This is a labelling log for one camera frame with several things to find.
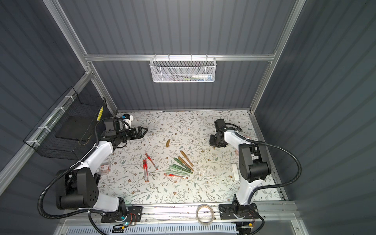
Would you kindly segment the brown pen two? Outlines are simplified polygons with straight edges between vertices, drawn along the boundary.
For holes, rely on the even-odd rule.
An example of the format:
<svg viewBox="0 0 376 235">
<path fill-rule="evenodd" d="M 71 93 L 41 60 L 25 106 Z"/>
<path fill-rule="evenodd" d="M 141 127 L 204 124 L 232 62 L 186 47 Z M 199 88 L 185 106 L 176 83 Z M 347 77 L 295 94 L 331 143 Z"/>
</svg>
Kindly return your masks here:
<svg viewBox="0 0 376 235">
<path fill-rule="evenodd" d="M 183 155 L 184 159 L 185 159 L 185 162 L 189 165 L 189 166 L 193 166 L 193 163 L 190 161 L 190 159 L 188 158 L 187 154 L 184 152 L 184 151 L 180 151 L 180 153 Z"/>
</svg>

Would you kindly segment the brown pen three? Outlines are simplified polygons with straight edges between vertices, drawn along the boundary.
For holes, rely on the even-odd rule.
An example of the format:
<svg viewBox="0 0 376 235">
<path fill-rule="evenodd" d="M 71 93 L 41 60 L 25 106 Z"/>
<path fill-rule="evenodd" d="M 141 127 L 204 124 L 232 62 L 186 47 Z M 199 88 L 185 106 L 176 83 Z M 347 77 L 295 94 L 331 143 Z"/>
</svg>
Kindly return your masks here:
<svg viewBox="0 0 376 235">
<path fill-rule="evenodd" d="M 187 166 L 192 172 L 194 172 L 193 168 L 188 164 L 186 163 L 181 157 L 178 157 L 178 159 L 185 165 Z"/>
</svg>

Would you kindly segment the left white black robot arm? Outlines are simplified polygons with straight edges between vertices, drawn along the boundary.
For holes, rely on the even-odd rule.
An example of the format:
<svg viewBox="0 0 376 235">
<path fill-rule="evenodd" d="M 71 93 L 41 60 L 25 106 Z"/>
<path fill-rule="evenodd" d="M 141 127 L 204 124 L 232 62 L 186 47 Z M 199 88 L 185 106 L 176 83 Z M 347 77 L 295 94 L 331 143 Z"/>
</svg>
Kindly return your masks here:
<svg viewBox="0 0 376 235">
<path fill-rule="evenodd" d="M 61 170 L 45 187 L 37 201 L 39 215 L 47 219 L 63 219 L 87 212 L 98 213 L 112 220 L 124 221 L 128 218 L 129 210 L 121 197 L 108 196 L 100 193 L 98 183 L 100 165 L 130 140 L 142 139 L 148 129 L 132 127 L 132 115 L 108 117 L 98 121 L 93 128 L 96 142 L 93 147 L 70 168 Z M 56 185 L 56 206 L 60 210 L 69 210 L 65 214 L 50 214 L 44 209 L 44 199 L 47 192 Z"/>
</svg>

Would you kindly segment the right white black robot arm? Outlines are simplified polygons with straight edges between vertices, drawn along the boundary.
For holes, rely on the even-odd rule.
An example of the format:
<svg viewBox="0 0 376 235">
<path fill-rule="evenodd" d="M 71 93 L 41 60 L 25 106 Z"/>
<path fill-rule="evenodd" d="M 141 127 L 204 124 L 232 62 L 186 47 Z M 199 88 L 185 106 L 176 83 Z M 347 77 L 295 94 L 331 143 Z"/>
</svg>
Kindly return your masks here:
<svg viewBox="0 0 376 235">
<path fill-rule="evenodd" d="M 256 192 L 263 189 L 280 188 L 296 182 L 302 174 L 302 165 L 298 158 L 283 147 L 268 144 L 262 141 L 255 141 L 241 134 L 242 129 L 232 123 L 226 123 L 224 119 L 214 121 L 216 133 L 210 135 L 210 146 L 226 147 L 231 145 L 239 153 L 240 188 L 234 195 L 230 204 L 219 205 L 223 219 L 232 216 L 244 218 L 256 215 L 256 206 L 253 197 Z M 296 175 L 285 183 L 263 186 L 261 183 L 271 174 L 272 166 L 267 156 L 267 148 L 275 148 L 290 156 L 297 165 Z"/>
</svg>

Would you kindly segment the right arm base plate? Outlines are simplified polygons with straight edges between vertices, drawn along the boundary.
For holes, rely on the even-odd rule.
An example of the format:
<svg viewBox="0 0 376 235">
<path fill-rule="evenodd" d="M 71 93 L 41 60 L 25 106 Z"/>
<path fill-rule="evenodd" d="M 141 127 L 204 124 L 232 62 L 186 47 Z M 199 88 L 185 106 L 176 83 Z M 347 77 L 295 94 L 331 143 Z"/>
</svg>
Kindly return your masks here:
<svg viewBox="0 0 376 235">
<path fill-rule="evenodd" d="M 220 218 L 222 220 L 232 219 L 258 219 L 258 209 L 255 203 L 251 205 L 242 206 L 235 203 L 232 204 L 220 204 L 218 206 Z"/>
</svg>

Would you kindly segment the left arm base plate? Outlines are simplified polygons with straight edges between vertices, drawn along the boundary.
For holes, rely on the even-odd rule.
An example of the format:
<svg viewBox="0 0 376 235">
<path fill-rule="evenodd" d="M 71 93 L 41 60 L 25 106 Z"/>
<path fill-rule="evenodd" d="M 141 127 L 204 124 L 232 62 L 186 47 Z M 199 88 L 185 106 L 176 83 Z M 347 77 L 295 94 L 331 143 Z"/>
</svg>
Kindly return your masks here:
<svg viewBox="0 0 376 235">
<path fill-rule="evenodd" d="M 137 223 L 141 221 L 142 213 L 142 206 L 127 206 L 125 211 L 120 208 L 115 212 L 105 213 L 101 218 L 101 223 Z"/>
</svg>

